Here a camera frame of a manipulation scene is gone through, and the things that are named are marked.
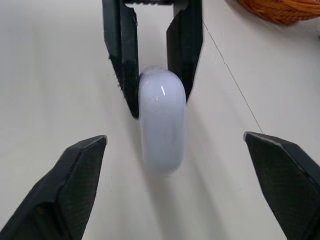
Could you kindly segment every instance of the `textured black surface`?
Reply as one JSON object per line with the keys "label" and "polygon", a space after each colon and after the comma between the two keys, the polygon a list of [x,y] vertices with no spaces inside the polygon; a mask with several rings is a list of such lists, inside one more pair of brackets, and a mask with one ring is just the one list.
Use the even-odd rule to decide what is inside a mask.
{"label": "textured black surface", "polygon": [[102,0],[105,45],[131,114],[138,119],[138,23],[134,9],[125,3],[173,4],[175,17],[167,30],[168,69],[181,79],[188,99],[203,44],[202,1]]}
{"label": "textured black surface", "polygon": [[179,0],[174,12],[166,32],[168,69],[181,79],[188,100],[203,44],[202,1]]}
{"label": "textured black surface", "polygon": [[80,240],[96,198],[105,146],[89,146],[80,156],[68,182],[58,196],[58,205],[73,240]]}
{"label": "textured black surface", "polygon": [[22,201],[0,232],[0,240],[80,240],[96,196],[106,144],[106,136],[96,136],[67,148]]}
{"label": "textured black surface", "polygon": [[263,192],[288,240],[320,240],[320,168],[296,144],[248,132]]}

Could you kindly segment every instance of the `wicker basket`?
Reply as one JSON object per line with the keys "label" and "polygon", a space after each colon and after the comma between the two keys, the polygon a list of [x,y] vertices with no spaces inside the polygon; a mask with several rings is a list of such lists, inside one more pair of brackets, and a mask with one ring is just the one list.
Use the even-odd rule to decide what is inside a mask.
{"label": "wicker basket", "polygon": [[320,0],[239,0],[239,2],[257,16],[287,26],[320,17]]}

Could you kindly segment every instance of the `white table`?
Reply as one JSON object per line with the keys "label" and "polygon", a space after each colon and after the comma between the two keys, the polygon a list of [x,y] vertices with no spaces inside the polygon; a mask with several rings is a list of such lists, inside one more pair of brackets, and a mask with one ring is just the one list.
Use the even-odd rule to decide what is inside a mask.
{"label": "white table", "polygon": [[[155,179],[143,170],[139,122],[108,60],[101,2],[2,0],[0,228],[66,147],[106,134],[83,239],[286,239],[243,133],[296,142],[320,163],[320,42],[302,27],[279,28],[231,5],[203,0],[186,158],[173,176]],[[136,11],[140,69],[165,67],[172,10]]]}

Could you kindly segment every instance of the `orange basket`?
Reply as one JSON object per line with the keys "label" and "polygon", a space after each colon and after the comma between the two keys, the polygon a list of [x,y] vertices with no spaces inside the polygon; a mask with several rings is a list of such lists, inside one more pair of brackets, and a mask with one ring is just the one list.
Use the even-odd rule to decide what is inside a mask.
{"label": "orange basket", "polygon": [[257,16],[282,25],[320,17],[320,0],[239,0]]}

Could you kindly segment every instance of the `table surface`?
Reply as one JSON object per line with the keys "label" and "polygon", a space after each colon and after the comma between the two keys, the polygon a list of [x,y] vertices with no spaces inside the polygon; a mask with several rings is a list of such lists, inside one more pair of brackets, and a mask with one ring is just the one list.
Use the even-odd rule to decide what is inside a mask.
{"label": "table surface", "polygon": [[[137,6],[140,69],[166,67],[170,7]],[[83,239],[285,240],[243,134],[299,144],[320,164],[317,21],[280,27],[236,1],[203,0],[204,44],[171,177],[141,164],[99,0],[0,2],[0,228],[68,146],[107,135]]]}

